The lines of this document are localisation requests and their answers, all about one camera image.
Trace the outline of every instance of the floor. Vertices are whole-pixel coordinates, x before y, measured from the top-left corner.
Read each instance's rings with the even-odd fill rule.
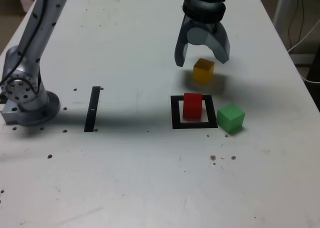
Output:
[[[272,20],[276,11],[278,0],[261,0],[264,5],[270,19]],[[295,12],[297,0],[292,0],[291,9],[285,21],[280,37],[285,45],[289,48],[288,39],[288,27],[290,20]],[[320,0],[304,0],[305,10],[305,22],[302,30],[302,37],[308,33],[308,31],[314,26],[314,24],[320,18]],[[19,26],[23,9],[20,4],[20,0],[0,0],[0,53],[5,49],[7,43],[11,39],[15,30]],[[291,26],[291,36],[293,43],[298,39],[300,27],[302,22],[302,7],[297,13],[296,19],[293,21]],[[314,30],[312,34],[299,45],[294,53],[297,54],[314,54],[318,50],[320,44],[320,25]]]

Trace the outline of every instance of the white table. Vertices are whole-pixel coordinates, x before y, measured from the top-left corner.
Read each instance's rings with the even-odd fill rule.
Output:
[[[215,61],[208,48],[174,62],[182,4],[67,1],[41,58],[67,110],[44,130],[0,119],[1,228],[320,226],[320,115],[261,1],[225,2],[230,60],[208,87],[189,77]],[[98,132],[84,133],[92,86]],[[184,92],[212,94],[215,111],[236,103],[244,130],[173,130],[170,96]]]

